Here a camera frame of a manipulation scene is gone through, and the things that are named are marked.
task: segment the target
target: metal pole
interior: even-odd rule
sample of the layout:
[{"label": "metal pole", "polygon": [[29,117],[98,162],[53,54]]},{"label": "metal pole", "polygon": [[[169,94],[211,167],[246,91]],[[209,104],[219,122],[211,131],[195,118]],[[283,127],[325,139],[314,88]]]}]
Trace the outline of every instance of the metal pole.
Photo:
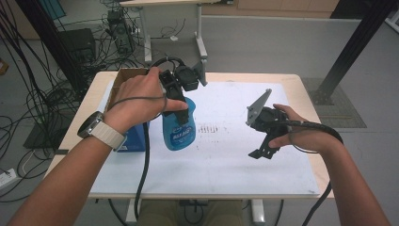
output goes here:
[{"label": "metal pole", "polygon": [[375,1],[343,48],[326,78],[316,91],[311,91],[311,99],[316,105],[330,104],[330,96],[337,88],[349,68],[369,43],[378,28],[390,14],[396,0]]}]

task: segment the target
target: blue spray bottle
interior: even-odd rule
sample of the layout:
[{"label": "blue spray bottle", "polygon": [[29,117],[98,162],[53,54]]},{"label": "blue spray bottle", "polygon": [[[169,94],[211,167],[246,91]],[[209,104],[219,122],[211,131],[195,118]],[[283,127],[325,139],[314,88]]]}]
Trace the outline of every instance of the blue spray bottle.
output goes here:
[{"label": "blue spray bottle", "polygon": [[164,141],[171,151],[183,149],[196,139],[196,124],[193,117],[196,104],[191,99],[184,98],[188,104],[187,123],[180,125],[175,114],[162,115]]}]

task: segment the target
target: desk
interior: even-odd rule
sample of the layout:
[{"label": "desk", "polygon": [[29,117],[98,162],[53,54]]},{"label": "desk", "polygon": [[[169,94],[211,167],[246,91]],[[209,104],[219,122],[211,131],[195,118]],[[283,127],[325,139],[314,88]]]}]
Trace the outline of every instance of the desk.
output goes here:
[{"label": "desk", "polygon": [[[103,72],[98,73],[94,78],[88,93],[81,104],[76,116],[69,128],[66,136],[64,137],[60,149],[68,149],[70,150],[72,147],[79,142],[80,138],[76,135],[78,128],[83,123],[83,121],[92,113],[94,112],[104,97],[104,93],[107,90],[107,86],[109,86],[110,82],[112,82],[117,73],[116,72]],[[207,73],[207,80],[208,82],[226,82],[226,81],[233,81],[233,82],[245,82],[245,83],[275,83],[279,84],[285,90],[285,95],[287,97],[289,105],[295,109],[295,111],[303,116],[304,118],[308,119],[309,121],[317,121],[319,122],[318,116],[313,108],[311,100],[308,96],[307,91],[305,90],[300,78],[294,74],[270,74],[270,73]],[[255,144],[256,148],[259,147],[262,140],[260,139],[258,143]],[[63,158],[64,155],[56,155],[48,172]],[[308,158],[311,163],[311,170],[314,174],[317,186],[319,188],[319,192],[322,193],[327,186],[329,181],[328,174],[326,167],[322,158],[317,154],[308,154]],[[266,159],[259,159],[256,161],[268,161]],[[122,199],[133,199],[135,197],[135,193],[93,193],[90,192],[90,198],[122,198]],[[166,195],[166,194],[149,194],[146,193],[146,190],[143,190],[142,198],[169,198],[169,199],[254,199],[256,200],[252,204],[252,211],[254,209],[261,209],[259,213],[263,213],[263,203],[262,200],[265,198],[318,198],[319,196],[312,196],[312,195],[283,195],[283,194],[252,194],[252,195],[232,195],[232,194],[205,194],[205,195],[196,195],[196,196],[189,196],[187,194],[173,194],[173,195]]]},{"label": "desk", "polygon": [[144,36],[144,58],[146,63],[152,62],[152,49],[151,49],[151,37],[147,30],[147,20],[145,8],[154,8],[157,6],[177,6],[177,5],[197,5],[196,17],[197,17],[197,31],[195,32],[195,37],[197,41],[197,46],[199,47],[200,59],[204,63],[208,54],[206,53],[205,45],[203,44],[201,35],[201,14],[202,14],[202,3],[214,3],[219,0],[135,0],[128,2],[121,2],[120,5],[125,8],[137,8],[141,20],[141,28]]},{"label": "desk", "polygon": [[[88,93],[81,104],[76,116],[69,128],[66,136],[64,137],[59,149],[70,150],[74,147],[80,138],[76,135],[78,128],[83,121],[94,112],[101,99],[104,96],[105,90],[109,82],[113,81],[116,76],[116,72],[103,72],[98,73],[93,83],[91,84]],[[282,84],[286,91],[286,96],[290,106],[295,109],[300,115],[309,121],[319,121],[317,114],[312,106],[311,100],[302,85],[300,78],[294,74],[267,74],[267,73],[207,73],[207,79],[209,82],[222,82],[222,81],[235,81],[235,82],[260,82],[260,83],[277,83]],[[259,146],[262,141],[256,143],[255,146]],[[56,155],[52,164],[50,165],[49,171],[62,159],[63,155]],[[323,163],[322,158],[317,154],[310,154],[309,159],[311,162],[311,168],[313,170],[315,180],[318,184],[319,191],[323,192],[329,181],[327,170]],[[89,195],[91,198],[127,198],[131,199],[135,196],[134,193],[128,194],[93,194]],[[261,195],[247,198],[267,198],[270,196]],[[284,196],[272,196],[273,198],[283,198]]]}]

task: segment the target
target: gray mat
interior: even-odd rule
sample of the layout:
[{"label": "gray mat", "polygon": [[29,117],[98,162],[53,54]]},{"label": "gray mat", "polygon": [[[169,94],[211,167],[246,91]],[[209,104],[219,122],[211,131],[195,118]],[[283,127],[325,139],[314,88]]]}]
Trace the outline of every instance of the gray mat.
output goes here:
[{"label": "gray mat", "polygon": [[[305,89],[315,91],[322,83],[322,78],[301,78]],[[333,105],[314,105],[322,124],[332,128],[367,128],[355,107],[338,86],[331,95]]]}]

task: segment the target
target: gray floor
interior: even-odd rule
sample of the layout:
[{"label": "gray floor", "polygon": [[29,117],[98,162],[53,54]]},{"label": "gray floor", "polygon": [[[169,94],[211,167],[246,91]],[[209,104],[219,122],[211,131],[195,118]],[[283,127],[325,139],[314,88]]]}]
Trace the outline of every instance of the gray floor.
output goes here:
[{"label": "gray floor", "polygon": [[[323,78],[352,35],[358,21],[285,20],[261,18],[204,17],[203,39],[208,51],[207,72],[219,73],[295,73],[301,77]],[[39,50],[40,45],[32,42]],[[186,59],[198,59],[193,43],[183,40],[173,45],[156,41],[161,52]],[[8,62],[3,44],[1,57]],[[340,129],[344,142],[360,171],[380,201],[392,225],[399,225],[399,35],[383,24],[340,84],[357,109],[367,128]],[[25,112],[26,97],[22,79],[12,66],[0,77],[0,115],[18,119]],[[26,153],[23,148],[32,121],[23,121],[11,141],[1,168],[16,168]],[[27,180],[2,200],[28,194],[40,181]],[[0,203],[0,225],[5,225],[22,202]],[[314,201],[285,202],[279,225],[299,225]],[[115,201],[124,218],[127,201]],[[267,225],[273,225],[279,200],[263,201]],[[244,210],[246,224],[251,225],[249,209]],[[190,216],[193,221],[196,215]],[[189,225],[183,218],[182,225]],[[88,200],[75,225],[119,225],[108,202]],[[335,202],[327,200],[318,209],[311,225],[339,225]]]}]

